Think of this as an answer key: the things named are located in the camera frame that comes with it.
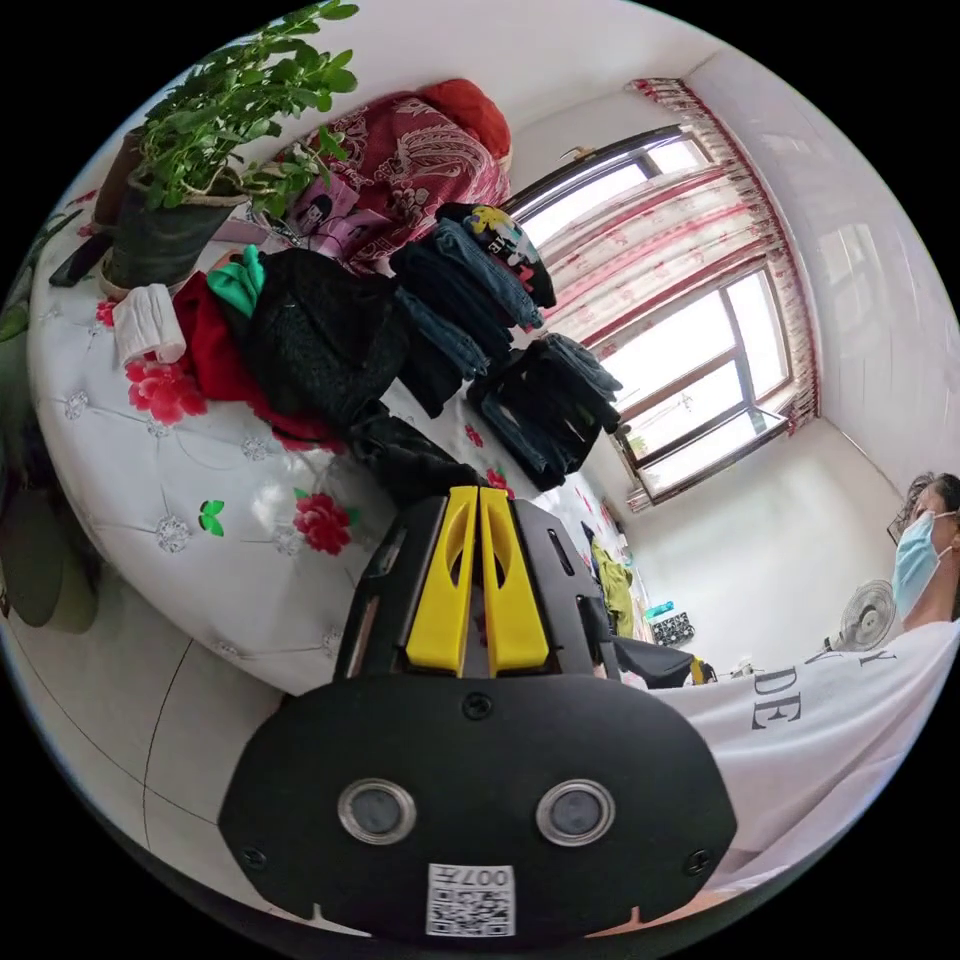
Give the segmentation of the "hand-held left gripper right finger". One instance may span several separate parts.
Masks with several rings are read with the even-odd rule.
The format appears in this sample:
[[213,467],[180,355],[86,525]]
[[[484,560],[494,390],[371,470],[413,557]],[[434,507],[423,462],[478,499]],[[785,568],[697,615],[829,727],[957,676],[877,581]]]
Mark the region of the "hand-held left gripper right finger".
[[480,490],[480,547],[492,671],[540,671],[549,646],[505,491]]

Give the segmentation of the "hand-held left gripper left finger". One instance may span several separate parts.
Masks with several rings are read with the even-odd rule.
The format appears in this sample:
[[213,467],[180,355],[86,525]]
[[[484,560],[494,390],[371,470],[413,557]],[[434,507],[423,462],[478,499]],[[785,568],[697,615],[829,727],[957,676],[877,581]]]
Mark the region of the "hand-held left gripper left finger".
[[478,488],[450,491],[405,647],[414,669],[461,669],[470,620]]

